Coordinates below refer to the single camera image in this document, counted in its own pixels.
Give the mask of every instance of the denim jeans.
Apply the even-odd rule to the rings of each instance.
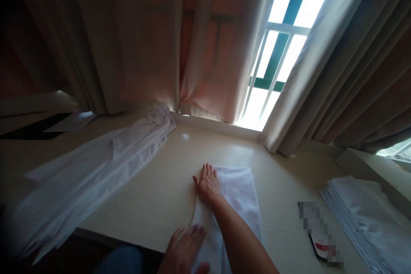
[[[141,274],[143,261],[140,251],[133,246],[119,246],[94,270],[94,274]]]

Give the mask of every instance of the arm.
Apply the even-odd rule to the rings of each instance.
[[[278,273],[253,231],[220,192],[217,172],[208,163],[201,178],[193,176],[198,197],[209,205],[220,226],[233,273]]]

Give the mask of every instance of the hand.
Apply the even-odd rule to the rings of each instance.
[[[163,261],[157,274],[190,274],[201,245],[206,238],[203,227],[192,226],[179,240],[184,227],[178,228],[171,237]],[[196,274],[206,274],[210,270],[208,263],[203,263]]]
[[[217,171],[211,164],[204,164],[200,180],[196,176],[193,176],[193,180],[196,185],[197,195],[205,204],[211,206],[215,200],[222,196]]]

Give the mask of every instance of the folded white towel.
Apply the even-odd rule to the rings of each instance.
[[[366,263],[381,273],[411,268],[411,222],[389,202],[377,182],[335,178],[320,192],[342,210],[345,232]]]
[[[227,202],[261,241],[261,217],[254,178],[250,168],[215,167],[220,180],[221,193]],[[207,232],[192,271],[203,262],[210,264],[210,273],[231,273],[223,237],[217,221],[197,197],[191,225],[203,226]]]

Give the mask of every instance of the towel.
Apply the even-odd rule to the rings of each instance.
[[[168,107],[128,128],[106,133],[26,174],[39,183],[6,209],[12,253],[26,256],[61,246],[74,229],[150,161],[176,127]]]
[[[407,273],[411,260],[411,222],[377,182],[334,178],[320,194],[337,213],[344,231],[372,273]]]
[[[254,178],[250,168],[215,167],[221,193],[261,241],[261,216]],[[203,262],[210,264],[210,273],[231,273],[226,249],[218,223],[197,197],[191,225],[203,226],[207,236],[192,267],[192,272]]]

